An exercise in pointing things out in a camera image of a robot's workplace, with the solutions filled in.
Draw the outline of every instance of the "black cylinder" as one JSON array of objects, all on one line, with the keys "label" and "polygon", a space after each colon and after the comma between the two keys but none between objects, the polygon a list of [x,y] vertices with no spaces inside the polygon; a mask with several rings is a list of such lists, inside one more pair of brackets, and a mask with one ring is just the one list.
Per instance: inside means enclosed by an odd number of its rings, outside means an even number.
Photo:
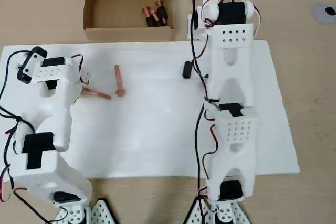
[{"label": "black cylinder", "polygon": [[146,18],[146,22],[147,22],[147,26],[148,27],[158,26],[156,24],[156,21],[155,21],[155,19],[154,19],[154,17],[152,15]]},{"label": "black cylinder", "polygon": [[182,77],[184,79],[190,79],[192,70],[193,70],[193,63],[191,61],[186,61],[183,67]]},{"label": "black cylinder", "polygon": [[158,14],[160,18],[165,18],[166,20],[168,19],[168,14],[166,12],[166,9],[164,8],[164,6],[159,6],[157,8]]}]

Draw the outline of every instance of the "cardboard box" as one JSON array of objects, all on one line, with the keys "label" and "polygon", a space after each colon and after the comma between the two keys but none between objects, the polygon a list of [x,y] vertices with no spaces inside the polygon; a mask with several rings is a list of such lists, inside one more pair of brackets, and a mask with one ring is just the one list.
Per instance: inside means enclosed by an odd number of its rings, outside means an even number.
[{"label": "cardboard box", "polygon": [[165,27],[147,27],[142,7],[156,9],[156,0],[85,0],[83,27],[90,42],[171,41],[171,0],[164,0],[169,15]]}]

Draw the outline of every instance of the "grey round object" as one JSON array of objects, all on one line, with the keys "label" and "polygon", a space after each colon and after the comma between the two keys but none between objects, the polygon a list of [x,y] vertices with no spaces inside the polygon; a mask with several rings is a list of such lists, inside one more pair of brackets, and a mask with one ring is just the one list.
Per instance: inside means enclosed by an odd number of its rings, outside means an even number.
[{"label": "grey round object", "polygon": [[312,8],[314,19],[320,23],[336,23],[336,7],[328,4],[316,4]]}]

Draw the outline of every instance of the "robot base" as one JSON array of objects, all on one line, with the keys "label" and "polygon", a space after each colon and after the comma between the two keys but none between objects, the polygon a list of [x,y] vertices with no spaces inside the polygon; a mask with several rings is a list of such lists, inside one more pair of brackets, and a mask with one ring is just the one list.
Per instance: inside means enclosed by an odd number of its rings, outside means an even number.
[{"label": "robot base", "polygon": [[[55,219],[60,220],[66,214],[67,212],[62,209],[58,213]],[[86,217],[88,218],[85,218],[79,224],[119,224],[106,199],[98,199],[95,207],[92,209],[90,213],[86,214]],[[70,223],[75,223],[75,222],[76,222],[76,213],[72,215],[69,212],[68,216],[64,220],[54,222],[54,223],[55,224],[70,224]]]},{"label": "robot base", "polygon": [[218,201],[216,213],[209,210],[203,199],[201,199],[201,205],[205,221],[202,223],[198,199],[195,198],[183,224],[250,224],[237,202]]}]

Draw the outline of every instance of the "screw head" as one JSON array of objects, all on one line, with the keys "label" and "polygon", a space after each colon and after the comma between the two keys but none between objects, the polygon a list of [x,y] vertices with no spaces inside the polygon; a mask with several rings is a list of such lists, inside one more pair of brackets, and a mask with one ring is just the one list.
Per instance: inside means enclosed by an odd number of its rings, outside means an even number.
[{"label": "screw head", "polygon": [[125,89],[117,89],[115,94],[119,97],[123,97],[126,94],[126,91]]}]

